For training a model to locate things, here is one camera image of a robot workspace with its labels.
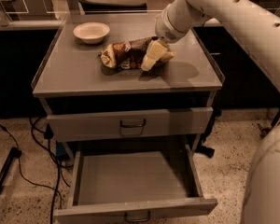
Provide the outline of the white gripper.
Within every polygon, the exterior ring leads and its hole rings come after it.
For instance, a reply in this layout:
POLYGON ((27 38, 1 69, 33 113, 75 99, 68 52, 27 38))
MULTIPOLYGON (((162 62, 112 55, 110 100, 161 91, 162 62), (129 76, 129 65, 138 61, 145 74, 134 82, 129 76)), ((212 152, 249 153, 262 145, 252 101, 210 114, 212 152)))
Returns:
POLYGON ((173 59, 176 56, 176 51, 168 49, 166 43, 173 44, 183 38, 189 30, 189 25, 189 11, 187 8, 176 7, 174 4, 168 5, 157 17, 155 34, 159 39, 149 43, 141 69, 149 71, 158 60, 161 63, 167 63, 173 59))

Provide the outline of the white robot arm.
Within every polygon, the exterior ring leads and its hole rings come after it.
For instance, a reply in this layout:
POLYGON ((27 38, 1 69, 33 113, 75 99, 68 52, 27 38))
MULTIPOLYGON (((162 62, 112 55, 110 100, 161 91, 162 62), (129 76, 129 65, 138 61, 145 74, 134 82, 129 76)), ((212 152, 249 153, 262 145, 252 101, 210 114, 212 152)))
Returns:
MULTIPOLYGON (((280 92, 280 18, 249 0, 174 0, 157 17, 155 34, 175 43, 211 18, 280 92)), ((280 224, 280 124, 262 139, 252 159, 240 224, 280 224)))

